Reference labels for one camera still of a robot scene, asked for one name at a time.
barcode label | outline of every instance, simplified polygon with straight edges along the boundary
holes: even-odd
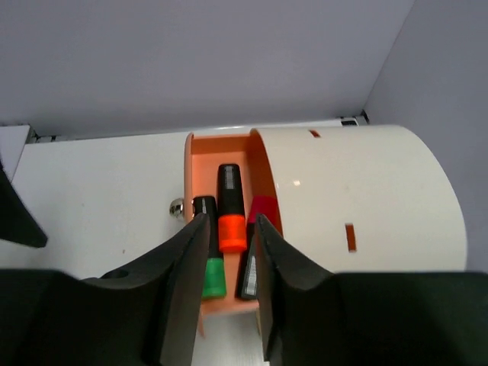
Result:
[[[256,260],[255,257],[251,257],[251,268],[249,269],[249,276],[247,278],[246,294],[256,295]]]
[[[234,189],[234,173],[232,166],[226,166],[226,189]]]

highlighter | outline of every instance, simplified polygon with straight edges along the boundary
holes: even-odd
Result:
[[[203,213],[210,218],[210,241],[208,243],[207,267],[205,268],[202,299],[226,296],[226,275],[223,254],[219,250],[217,229],[217,204],[213,196],[198,196],[193,199],[195,215]]]
[[[254,196],[252,199],[251,213],[247,220],[247,250],[241,254],[239,272],[237,273],[236,297],[241,300],[257,299],[257,273],[256,273],[256,247],[254,240],[254,226],[256,216],[265,215],[276,226],[278,217],[278,201],[274,197]]]
[[[246,216],[241,173],[237,164],[222,164],[217,176],[219,248],[221,252],[243,252],[247,248]]]

rectangular slot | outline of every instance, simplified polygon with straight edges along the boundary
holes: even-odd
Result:
[[[318,133],[317,131],[315,130],[309,130],[310,133],[312,134],[313,137],[315,138],[319,138],[320,137],[320,133]]]
[[[257,132],[227,136],[190,135],[185,146],[186,207],[190,207],[187,205],[191,205],[191,200],[195,196],[212,195],[217,198],[217,171],[219,165],[225,163],[239,165],[246,219],[255,195],[276,198],[268,157]],[[189,213],[185,219],[191,220]],[[279,215],[277,229],[283,232]],[[257,300],[246,301],[236,298],[240,253],[224,253],[223,261],[227,295],[223,298],[202,301],[203,317],[210,314],[249,312],[258,308]]]
[[[357,126],[358,125],[358,122],[356,122],[355,120],[343,120],[343,121],[341,121],[341,125],[343,127],[346,127],[346,126]]]
[[[345,234],[348,240],[348,251],[350,253],[356,252],[356,235],[354,233],[354,226],[351,223],[345,225]]]

gray wall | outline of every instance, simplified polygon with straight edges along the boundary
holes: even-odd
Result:
[[[0,122],[93,136],[356,114],[412,4],[0,1]]]
[[[366,104],[437,157],[461,203],[468,267],[488,270],[488,2],[418,0]]]

white cylinder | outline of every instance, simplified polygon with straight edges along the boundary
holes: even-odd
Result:
[[[458,200],[436,158],[398,126],[257,129],[284,238],[329,271],[466,265]],[[345,225],[355,234],[350,250]]]

